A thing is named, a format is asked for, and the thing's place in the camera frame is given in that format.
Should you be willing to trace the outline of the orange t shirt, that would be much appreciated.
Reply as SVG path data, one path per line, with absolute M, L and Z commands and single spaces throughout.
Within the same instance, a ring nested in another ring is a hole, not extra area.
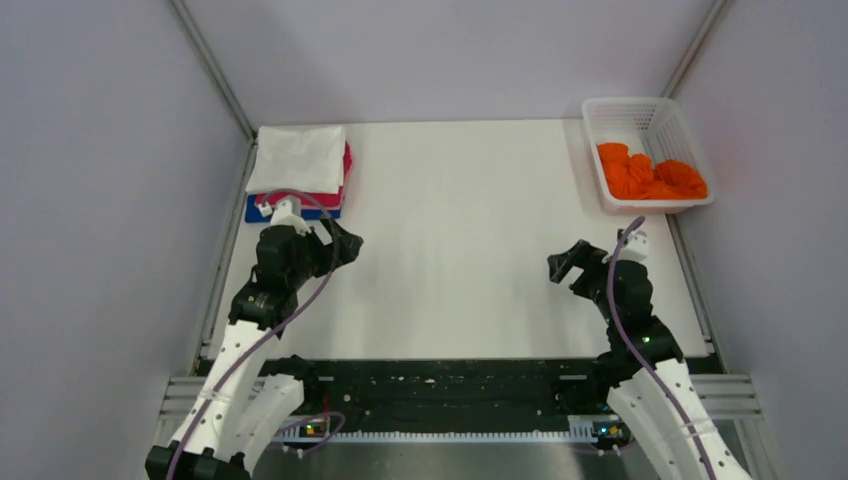
M 655 164 L 621 143 L 602 143 L 597 151 L 611 195 L 620 200 L 700 200 L 706 181 L 690 165 L 675 159 Z

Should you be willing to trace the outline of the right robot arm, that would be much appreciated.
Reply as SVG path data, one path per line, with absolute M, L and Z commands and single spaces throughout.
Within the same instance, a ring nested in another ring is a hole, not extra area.
M 587 400 L 620 418 L 662 479 L 747 479 L 654 312 L 647 253 L 646 239 L 630 235 L 613 252 L 579 240 L 547 258 L 555 284 L 579 272 L 571 293 L 590 301 L 606 324 L 609 349 L 593 362 Z

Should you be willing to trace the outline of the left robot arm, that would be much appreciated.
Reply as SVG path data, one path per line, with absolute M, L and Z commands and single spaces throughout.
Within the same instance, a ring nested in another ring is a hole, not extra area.
M 253 388 L 285 328 L 364 244 L 333 218 L 321 223 L 330 243 L 308 225 L 272 224 L 261 231 L 256 262 L 231 301 L 219 353 L 169 443 L 149 451 L 149 478 L 249 479 L 283 421 L 317 407 L 321 388 L 301 374 L 276 373 L 259 391 Z

